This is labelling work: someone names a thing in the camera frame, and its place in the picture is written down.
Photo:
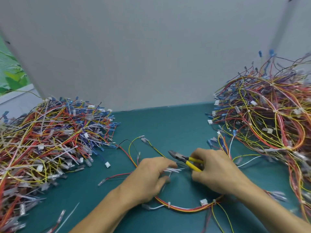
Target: left hand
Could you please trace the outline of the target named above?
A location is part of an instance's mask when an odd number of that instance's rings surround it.
[[[119,185],[123,200],[127,200],[133,207],[150,201],[169,182],[168,176],[159,178],[168,167],[177,168],[177,164],[164,157],[143,159],[135,171]]]

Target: pile of wire harnesses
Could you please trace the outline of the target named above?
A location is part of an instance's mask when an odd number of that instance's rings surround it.
[[[118,123],[112,110],[88,101],[47,98],[17,119],[1,117],[0,232],[25,227],[19,217],[43,199],[38,192],[57,186],[66,172],[91,166],[95,148],[112,147]]]
[[[309,56],[291,61],[271,50],[260,69],[253,64],[245,67],[215,93],[215,110],[208,114],[213,129],[288,166],[291,188],[307,220],[311,216],[311,72],[303,67],[310,67]]]

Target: green workbench surface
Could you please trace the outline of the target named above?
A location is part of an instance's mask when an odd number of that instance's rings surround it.
[[[167,153],[170,149],[188,156],[198,147],[209,149],[206,140],[216,137],[216,132],[208,125],[207,116],[204,114],[205,112],[210,113],[212,110],[212,104],[199,104],[116,112],[114,113],[115,121],[122,124],[115,131],[114,141],[118,144],[124,139],[133,140],[138,136],[145,135],[151,144],[164,155],[167,155],[168,158],[171,158]],[[121,146],[127,150],[128,145],[129,142],[125,141]],[[134,145],[141,152],[142,158],[158,156],[152,147],[140,139],[137,139]],[[253,151],[244,147],[243,144],[236,140],[233,142],[231,148],[233,157],[251,153]],[[80,172],[68,173],[67,180],[58,180],[59,186],[51,187],[44,195],[47,199],[29,211],[28,216],[24,217],[27,227],[21,232],[41,232],[55,223],[61,210],[66,210],[66,217],[80,202],[76,211],[59,233],[70,231],[92,211],[109,191],[117,187],[122,181],[107,181],[98,187],[97,184],[101,180],[115,174],[134,170],[129,158],[120,149],[105,149],[102,154],[106,161],[111,164],[110,168],[106,168],[103,161],[93,155],[92,167],[87,167]],[[133,147],[131,147],[131,154],[133,158],[137,157]],[[244,158],[242,163],[251,158]],[[298,201],[289,186],[288,171],[285,165],[269,162],[265,158],[258,158],[242,170],[259,187],[269,191],[277,190],[286,193],[288,202],[281,202],[281,204],[287,209],[298,207]],[[179,207],[194,208],[200,205],[201,199],[206,198],[208,201],[212,201],[218,196],[217,193],[193,182],[190,175],[190,170],[172,173],[171,183],[167,184],[165,190],[160,194],[161,199]],[[156,207],[159,204],[152,201],[150,205]],[[222,206],[226,210],[236,233],[266,232],[254,215],[233,197],[226,197]],[[230,226],[224,212],[219,206],[216,206],[214,210],[223,230],[230,232]],[[205,215],[206,211],[187,214],[167,208],[147,211],[141,206],[137,206],[129,211],[115,232],[201,232]],[[215,221],[211,220],[206,232],[221,231]]]

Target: white wall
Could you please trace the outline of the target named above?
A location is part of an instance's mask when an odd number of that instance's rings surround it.
[[[0,0],[0,29],[43,97],[79,96],[129,110],[211,101],[237,71],[259,65],[258,51],[270,45],[286,4]],[[310,46],[310,4],[301,0],[304,17],[284,40],[289,45],[298,35],[305,46],[292,44],[286,57]]]
[[[30,90],[30,92],[38,94],[36,89]],[[24,113],[29,113],[31,109],[41,103],[42,99],[36,97],[31,93],[24,93],[17,97],[14,97],[4,103],[0,104],[0,116],[5,112],[9,111],[7,114],[8,118],[17,118]]]

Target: right hand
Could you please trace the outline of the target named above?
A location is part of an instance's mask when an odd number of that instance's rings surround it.
[[[222,150],[197,148],[190,157],[204,161],[203,171],[192,171],[192,179],[215,192],[235,194],[239,187],[252,184]]]

